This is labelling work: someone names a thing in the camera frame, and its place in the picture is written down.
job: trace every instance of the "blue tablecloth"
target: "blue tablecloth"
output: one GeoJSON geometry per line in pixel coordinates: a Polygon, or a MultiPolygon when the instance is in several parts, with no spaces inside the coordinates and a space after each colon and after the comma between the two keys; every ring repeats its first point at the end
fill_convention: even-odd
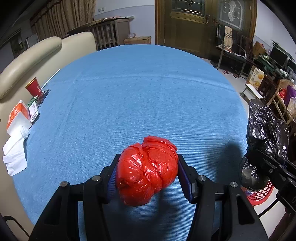
{"type": "MultiPolygon", "coordinates": [[[[34,224],[61,181],[85,182],[148,135],[169,139],[213,181],[238,179],[246,112],[227,79],[194,55],[155,45],[114,47],[74,61],[47,87],[25,146],[28,167],[13,176],[34,224]]],[[[125,206],[118,196],[104,206],[114,241],[186,240],[194,210],[177,178],[142,207],[125,206]]]]}

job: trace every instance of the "decorative glass window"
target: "decorative glass window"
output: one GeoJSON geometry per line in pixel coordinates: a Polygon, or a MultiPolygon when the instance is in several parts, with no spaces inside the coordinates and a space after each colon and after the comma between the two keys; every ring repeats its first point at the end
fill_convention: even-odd
{"type": "Polygon", "coordinates": [[[218,17],[227,25],[242,29],[244,10],[244,0],[219,0],[218,17]]]}
{"type": "Polygon", "coordinates": [[[172,10],[205,15],[205,0],[172,0],[172,10]]]}

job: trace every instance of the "white floor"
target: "white floor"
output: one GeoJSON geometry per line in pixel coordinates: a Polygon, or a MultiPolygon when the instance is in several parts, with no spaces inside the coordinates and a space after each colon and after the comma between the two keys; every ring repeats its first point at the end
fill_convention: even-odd
{"type": "MultiPolygon", "coordinates": [[[[204,59],[204,61],[206,61],[212,66],[209,60],[204,59]]],[[[244,91],[246,83],[246,80],[244,78],[235,78],[232,74],[223,74],[223,76],[232,84],[232,86],[238,92],[239,95],[244,91]]],[[[253,95],[248,91],[245,91],[245,95],[249,99],[254,98],[253,95]]],[[[246,110],[246,115],[249,116],[249,105],[241,96],[240,100],[246,110]]],[[[254,209],[257,214],[264,211],[273,201],[276,200],[277,192],[278,190],[274,188],[269,198],[263,204],[254,206],[254,209]]],[[[274,207],[272,207],[272,209],[270,209],[266,214],[264,214],[260,218],[268,237],[272,234],[272,232],[274,231],[275,227],[277,226],[284,214],[285,207],[280,202],[278,202],[274,207]]]]}

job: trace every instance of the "red paper cup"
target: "red paper cup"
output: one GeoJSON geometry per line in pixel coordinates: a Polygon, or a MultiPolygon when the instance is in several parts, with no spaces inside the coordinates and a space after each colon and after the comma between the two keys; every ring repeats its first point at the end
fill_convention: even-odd
{"type": "Polygon", "coordinates": [[[39,96],[42,93],[42,90],[40,88],[40,85],[38,84],[38,81],[36,78],[32,79],[27,85],[26,89],[30,92],[30,94],[35,97],[39,96]]]}

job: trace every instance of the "purple bag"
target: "purple bag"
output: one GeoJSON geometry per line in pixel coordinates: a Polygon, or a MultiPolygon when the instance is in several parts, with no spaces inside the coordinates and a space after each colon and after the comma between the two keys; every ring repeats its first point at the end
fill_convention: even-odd
{"type": "Polygon", "coordinates": [[[288,107],[291,97],[296,97],[296,90],[292,86],[288,85],[286,97],[284,100],[286,107],[288,107]]]}

